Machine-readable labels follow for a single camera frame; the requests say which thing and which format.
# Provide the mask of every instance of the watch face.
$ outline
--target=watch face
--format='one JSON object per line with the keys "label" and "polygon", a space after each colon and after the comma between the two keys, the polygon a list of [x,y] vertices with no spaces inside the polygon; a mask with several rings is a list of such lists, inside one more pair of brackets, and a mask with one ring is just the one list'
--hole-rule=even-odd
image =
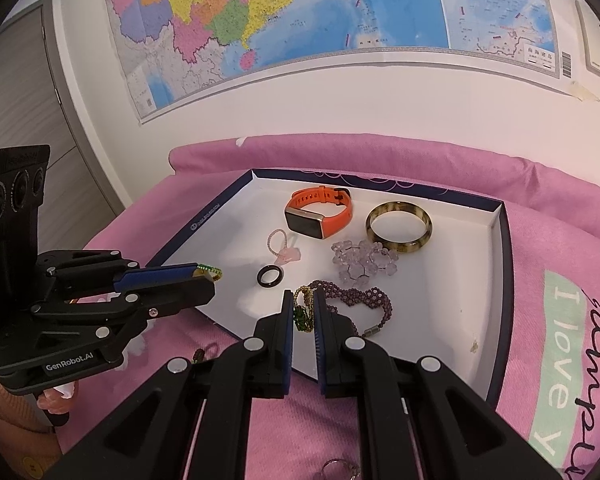
{"label": "watch face", "polygon": [[301,235],[322,240],[322,225],[315,218],[305,218],[285,211],[286,225],[292,231]]}

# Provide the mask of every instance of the orange watch strap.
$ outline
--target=orange watch strap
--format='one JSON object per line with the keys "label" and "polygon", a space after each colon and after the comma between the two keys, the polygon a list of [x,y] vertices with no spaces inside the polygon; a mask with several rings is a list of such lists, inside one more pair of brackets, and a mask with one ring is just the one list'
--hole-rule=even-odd
{"label": "orange watch strap", "polygon": [[286,206],[302,209],[304,206],[318,202],[345,206],[344,211],[335,216],[327,216],[322,220],[322,235],[324,238],[337,233],[351,221],[353,204],[348,190],[344,188],[333,189],[333,187],[318,186],[300,189],[293,193]]}

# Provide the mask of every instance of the hand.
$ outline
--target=hand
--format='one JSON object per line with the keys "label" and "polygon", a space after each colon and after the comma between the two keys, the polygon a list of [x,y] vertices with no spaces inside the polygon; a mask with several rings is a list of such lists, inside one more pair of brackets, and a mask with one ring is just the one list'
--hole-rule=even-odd
{"label": "hand", "polygon": [[41,410],[47,410],[53,415],[62,415],[63,413],[69,412],[74,406],[75,398],[78,395],[78,381],[75,381],[74,387],[74,394],[71,399],[63,399],[62,393],[53,388],[45,390],[43,394],[38,397],[38,407]]}

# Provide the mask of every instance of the person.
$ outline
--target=person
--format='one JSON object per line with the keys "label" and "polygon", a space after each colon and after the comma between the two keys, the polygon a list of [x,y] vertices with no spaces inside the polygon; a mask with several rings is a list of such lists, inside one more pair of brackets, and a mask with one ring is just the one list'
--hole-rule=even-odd
{"label": "person", "polygon": [[[77,383],[71,399],[57,390],[45,390],[37,405],[49,413],[67,413],[77,396]],[[11,395],[0,384],[0,480],[41,479],[62,452],[54,428],[39,419],[25,397]]]}

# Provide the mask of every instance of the tray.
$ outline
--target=tray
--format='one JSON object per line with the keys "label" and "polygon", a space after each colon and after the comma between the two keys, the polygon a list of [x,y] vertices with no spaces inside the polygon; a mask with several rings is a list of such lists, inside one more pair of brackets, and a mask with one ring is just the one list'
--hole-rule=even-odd
{"label": "tray", "polygon": [[[284,208],[291,194],[325,184],[350,189],[352,221],[342,231],[317,240],[289,232]],[[215,298],[200,311],[238,338],[253,333],[256,320],[280,311],[283,291],[296,290],[313,280],[342,286],[332,263],[331,245],[365,238],[365,219],[377,205],[402,200],[419,205],[432,219],[430,241],[419,251],[401,254],[398,272],[376,276],[378,286],[392,300],[393,315],[370,340],[389,354],[415,361],[423,355],[442,359],[480,396],[496,405],[509,352],[513,314],[513,273],[509,225],[499,200],[423,184],[366,179],[353,175],[289,170],[251,170],[225,189],[184,226],[148,266],[201,262],[220,267]],[[334,214],[337,206],[315,204],[307,209]],[[275,257],[267,237],[275,229],[287,231],[290,245],[302,254],[299,262],[283,268],[278,286],[263,288],[256,275]],[[424,230],[408,214],[381,216],[374,228],[413,237]],[[282,235],[273,238],[277,250]],[[363,304],[348,307],[328,303],[349,316],[360,331],[377,324],[382,312]],[[313,333],[294,330],[293,368],[316,378]]]}

